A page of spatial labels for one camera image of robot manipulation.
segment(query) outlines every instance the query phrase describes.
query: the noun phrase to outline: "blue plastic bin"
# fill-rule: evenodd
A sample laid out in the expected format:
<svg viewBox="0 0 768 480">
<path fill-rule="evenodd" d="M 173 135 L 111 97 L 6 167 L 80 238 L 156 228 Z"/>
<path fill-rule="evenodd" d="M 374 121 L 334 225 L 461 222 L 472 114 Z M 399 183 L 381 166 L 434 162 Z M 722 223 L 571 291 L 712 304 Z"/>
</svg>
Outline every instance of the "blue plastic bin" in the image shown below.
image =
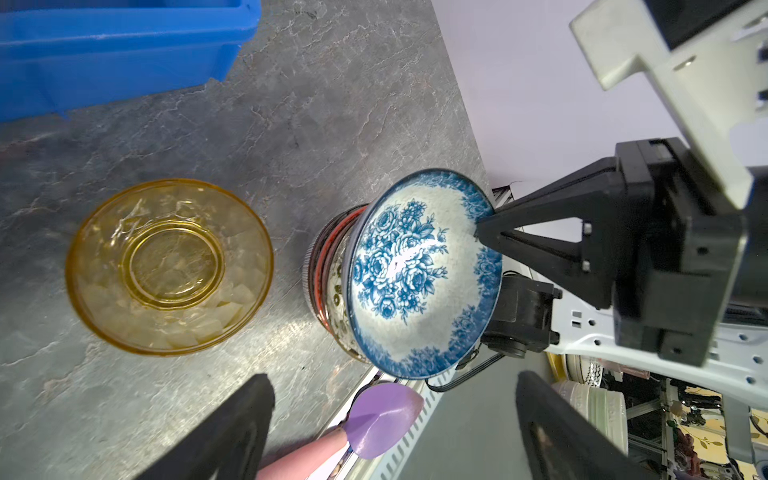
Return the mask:
<svg viewBox="0 0 768 480">
<path fill-rule="evenodd" d="M 222 81 L 259 0 L 0 1 L 0 121 Z"/>
</svg>

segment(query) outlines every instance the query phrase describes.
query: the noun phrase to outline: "plate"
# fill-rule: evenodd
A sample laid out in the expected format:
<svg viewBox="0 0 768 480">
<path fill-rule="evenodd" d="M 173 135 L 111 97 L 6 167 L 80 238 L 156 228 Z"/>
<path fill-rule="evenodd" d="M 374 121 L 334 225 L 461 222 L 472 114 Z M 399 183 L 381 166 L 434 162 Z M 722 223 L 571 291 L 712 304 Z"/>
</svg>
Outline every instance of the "plate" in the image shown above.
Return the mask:
<svg viewBox="0 0 768 480">
<path fill-rule="evenodd" d="M 322 324 L 323 327 L 328 331 L 330 331 L 330 328 L 328 327 L 327 323 L 323 321 L 323 317 L 320 315 L 319 309 L 313 300 L 315 269 L 317 268 L 319 262 L 320 250 L 323 248 L 323 245 L 328 239 L 328 235 L 331 233 L 331 230 L 333 230 L 333 228 L 338 225 L 339 222 L 342 221 L 347 215 L 360 207 L 361 206 L 358 205 L 357 207 L 345 210 L 332 218 L 328 223 L 326 223 L 322 230 L 320 230 L 320 232 L 315 236 L 313 242 L 310 243 L 310 247 L 304 254 L 304 261 L 302 262 L 301 268 L 301 280 L 304 287 L 304 300 L 320 324 Z"/>
<path fill-rule="evenodd" d="M 350 235 L 343 274 L 350 326 L 384 372 L 424 379 L 454 366 L 491 319 L 502 255 L 475 239 L 494 213 L 451 170 L 422 170 L 389 188 Z"/>
<path fill-rule="evenodd" d="M 198 180 L 137 185 L 81 226 L 67 290 L 86 325 L 133 353 L 178 355 L 212 346 L 261 306 L 272 244 L 242 200 Z"/>
<path fill-rule="evenodd" d="M 315 268 L 313 277 L 313 301 L 315 307 L 319 310 L 320 319 L 323 321 L 323 325 L 328 328 L 328 331 L 331 332 L 331 334 L 333 334 L 333 331 L 328 325 L 328 317 L 325 315 L 325 310 L 323 308 L 323 288 L 326 284 L 327 273 L 330 270 L 331 257 L 336 252 L 336 247 L 339 245 L 344 233 L 349 230 L 365 209 L 365 205 L 357 207 L 344 217 L 344 219 L 341 220 L 328 235 L 318 256 L 318 264 Z"/>
<path fill-rule="evenodd" d="M 349 232 L 342 238 L 331 260 L 330 272 L 324 291 L 326 318 L 328 318 L 333 338 L 336 339 L 339 346 L 354 359 L 369 363 L 368 359 L 360 353 L 361 350 L 357 340 L 355 340 L 355 334 L 349 326 L 349 316 L 347 315 L 344 303 L 341 273 L 344 252 L 346 252 L 348 242 Z"/>
</svg>

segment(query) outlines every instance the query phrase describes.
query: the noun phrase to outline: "stacked bowl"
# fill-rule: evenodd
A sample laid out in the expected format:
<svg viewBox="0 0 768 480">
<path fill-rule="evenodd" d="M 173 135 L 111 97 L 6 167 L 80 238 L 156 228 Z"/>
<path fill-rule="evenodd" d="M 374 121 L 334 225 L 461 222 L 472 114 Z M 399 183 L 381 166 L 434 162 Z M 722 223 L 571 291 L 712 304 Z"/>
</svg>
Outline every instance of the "stacked bowl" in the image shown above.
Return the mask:
<svg viewBox="0 0 768 480">
<path fill-rule="evenodd" d="M 439 375 L 491 319 L 502 255 L 475 228 L 493 213 L 461 174 L 410 174 L 320 231 L 303 264 L 307 305 L 353 358 L 404 379 Z"/>
<path fill-rule="evenodd" d="M 629 450 L 624 394 L 567 380 L 552 388 L 625 455 Z"/>
<path fill-rule="evenodd" d="M 304 299 L 320 324 L 351 357 L 368 363 L 349 328 L 341 290 L 341 263 L 349 235 L 367 204 L 336 215 L 317 234 L 304 257 Z"/>
</svg>

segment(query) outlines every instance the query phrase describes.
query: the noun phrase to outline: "countertop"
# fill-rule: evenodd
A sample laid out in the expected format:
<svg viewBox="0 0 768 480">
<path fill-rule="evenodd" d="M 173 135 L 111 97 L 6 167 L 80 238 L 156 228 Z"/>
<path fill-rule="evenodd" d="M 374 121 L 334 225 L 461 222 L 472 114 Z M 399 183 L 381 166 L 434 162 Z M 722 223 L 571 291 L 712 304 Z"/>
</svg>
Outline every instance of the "countertop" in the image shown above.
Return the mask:
<svg viewBox="0 0 768 480">
<path fill-rule="evenodd" d="M 488 189 L 429 0 L 265 0 L 224 83 L 0 125 L 0 478 L 131 478 L 258 372 L 276 392 L 264 461 L 315 437 L 368 367 L 307 309 L 303 254 L 425 167 Z M 238 334 L 154 358 L 92 334 L 64 268 L 93 209 L 165 177 L 246 201 L 275 273 Z"/>
</svg>

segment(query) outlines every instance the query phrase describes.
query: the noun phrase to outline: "blue floral bowl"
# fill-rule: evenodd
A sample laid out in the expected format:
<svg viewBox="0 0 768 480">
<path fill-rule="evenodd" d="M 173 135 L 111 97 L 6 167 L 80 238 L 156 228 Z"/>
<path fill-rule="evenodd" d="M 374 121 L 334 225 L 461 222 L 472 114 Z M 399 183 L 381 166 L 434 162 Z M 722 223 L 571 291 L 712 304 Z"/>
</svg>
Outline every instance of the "blue floral bowl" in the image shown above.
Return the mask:
<svg viewBox="0 0 768 480">
<path fill-rule="evenodd" d="M 475 239 L 493 206 L 454 171 L 402 179 L 358 220 L 343 272 L 347 313 L 366 357 L 424 379 L 454 366 L 482 335 L 502 283 L 502 255 Z"/>
</svg>

